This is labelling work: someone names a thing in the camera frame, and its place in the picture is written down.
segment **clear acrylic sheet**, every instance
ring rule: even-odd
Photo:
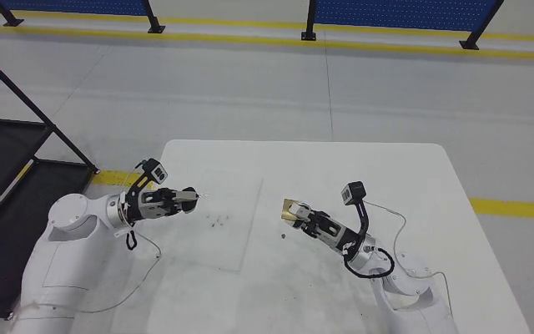
[[[91,332],[155,334],[161,332],[165,323],[179,323],[181,317],[206,317],[194,329],[198,331],[203,323],[217,326],[217,321],[224,321],[224,305],[214,302],[202,307],[195,302],[198,304],[199,294],[225,293],[218,288],[220,282],[210,282],[214,271],[217,280],[224,281],[228,276],[228,284],[235,284],[234,276],[243,263],[262,178],[204,170],[195,179],[188,181],[193,182],[191,185],[198,192],[209,193],[199,199],[195,211],[136,225],[136,230],[158,244],[163,252],[146,282],[115,310],[78,315],[74,333],[87,332],[90,328]],[[172,181],[164,186],[178,189]],[[134,251],[126,250],[123,238],[114,240],[113,254],[98,287],[86,298],[86,309],[120,301],[142,280],[156,251],[148,242],[137,239],[139,245]],[[214,301],[223,301],[220,297]]]

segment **brass object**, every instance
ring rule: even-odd
[[[282,219],[288,221],[296,221],[297,216],[290,213],[290,207],[293,203],[299,203],[298,200],[284,199],[284,205],[282,206]]]

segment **epoxy floor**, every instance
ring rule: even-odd
[[[0,35],[0,68],[101,169],[171,139],[436,143],[468,196],[533,201],[532,62]],[[0,118],[36,120],[3,86],[0,101]],[[39,156],[75,160],[54,139]],[[479,220],[532,329],[534,221]]]

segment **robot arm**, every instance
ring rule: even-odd
[[[119,238],[127,234],[126,245],[133,250],[137,245],[133,230],[137,221],[194,210],[199,195],[193,188],[145,190],[150,181],[161,184],[167,172],[155,159],[140,165],[144,172],[128,192],[97,200],[70,194],[54,203],[46,230],[24,270],[14,334],[68,334],[85,292],[98,281],[113,235]]]
[[[360,230],[354,232],[322,211],[312,210],[306,203],[285,200],[282,219],[295,229],[323,241],[343,256],[345,268],[359,278],[370,279],[377,304],[388,324],[390,334],[457,334],[452,315],[441,298],[428,267],[420,259],[401,253],[395,265],[390,254],[376,246],[369,234],[369,218],[361,182],[348,184],[341,196],[345,205],[355,205],[360,217]],[[418,296],[408,306],[394,308],[385,292]]]

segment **yellow floor stripe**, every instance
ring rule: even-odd
[[[360,42],[341,42],[341,41],[323,41],[323,42],[306,42],[298,39],[288,38],[267,38],[253,36],[233,36],[233,35],[207,35],[197,33],[135,33],[124,31],[104,31],[89,29],[73,28],[37,28],[37,27],[15,27],[2,28],[0,33],[38,33],[38,34],[55,34],[63,36],[85,36],[100,38],[129,38],[129,39],[153,39],[153,40],[171,40],[171,41],[194,41],[194,42],[211,42],[211,43],[249,43],[263,45],[278,45],[291,47],[306,48],[347,48],[366,51],[385,51],[397,53],[427,53],[427,54],[446,54],[456,56],[484,57],[484,58],[522,58],[534,59],[534,52],[524,51],[505,51],[505,50],[464,50],[458,48],[443,48],[431,46],[400,45],[400,44],[377,44],[377,43],[360,43]]]
[[[146,17],[125,16],[125,15],[100,15],[100,14],[81,14],[81,13],[47,13],[31,11],[13,11],[16,17],[20,18],[62,18],[71,20],[89,20],[89,21],[115,21],[146,23]],[[197,24],[197,25],[221,25],[229,27],[243,28],[274,28],[274,29],[299,29],[304,30],[306,23],[291,22],[261,22],[261,21],[231,21],[210,18],[164,18],[159,17],[162,24]],[[400,34],[400,35],[417,35],[432,36],[445,38],[466,38],[469,33],[454,32],[445,30],[424,30],[424,29],[406,29],[406,28],[378,28],[378,27],[353,27],[338,26],[329,24],[316,24],[315,31],[333,31],[333,32],[352,32],[352,33],[383,33],[383,34]],[[511,41],[534,42],[534,35],[516,34],[516,33],[484,33],[484,39],[503,39]]]
[[[469,199],[473,210],[480,215],[505,215],[534,218],[534,203],[504,200]]]
[[[140,173],[132,173],[125,183],[126,187],[140,176]],[[102,170],[93,178],[94,185],[121,185],[128,176],[128,172],[119,170]],[[487,200],[479,198],[469,199],[475,213],[479,215],[504,215],[511,217],[534,218],[534,203]]]

